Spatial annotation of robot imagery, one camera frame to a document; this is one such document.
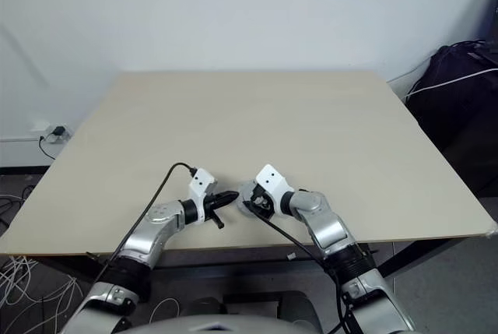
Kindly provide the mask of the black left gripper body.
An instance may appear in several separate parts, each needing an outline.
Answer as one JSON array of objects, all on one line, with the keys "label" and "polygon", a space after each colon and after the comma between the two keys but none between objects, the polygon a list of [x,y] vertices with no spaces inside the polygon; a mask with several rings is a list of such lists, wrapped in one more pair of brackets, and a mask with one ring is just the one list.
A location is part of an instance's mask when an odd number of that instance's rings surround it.
[{"label": "black left gripper body", "polygon": [[216,198],[216,194],[207,195],[203,201],[203,208],[205,214],[205,222],[211,220],[217,226],[217,228],[221,230],[225,227],[225,224],[216,214],[216,210],[222,208],[216,206],[217,201],[218,199]]}]

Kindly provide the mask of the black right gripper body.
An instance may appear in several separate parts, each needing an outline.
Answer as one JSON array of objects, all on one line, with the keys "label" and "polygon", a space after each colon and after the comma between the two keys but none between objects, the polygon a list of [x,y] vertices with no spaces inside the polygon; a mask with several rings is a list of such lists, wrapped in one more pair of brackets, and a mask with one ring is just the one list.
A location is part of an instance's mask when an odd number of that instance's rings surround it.
[{"label": "black right gripper body", "polygon": [[251,197],[251,211],[263,218],[272,218],[275,214],[273,201],[265,193]]}]

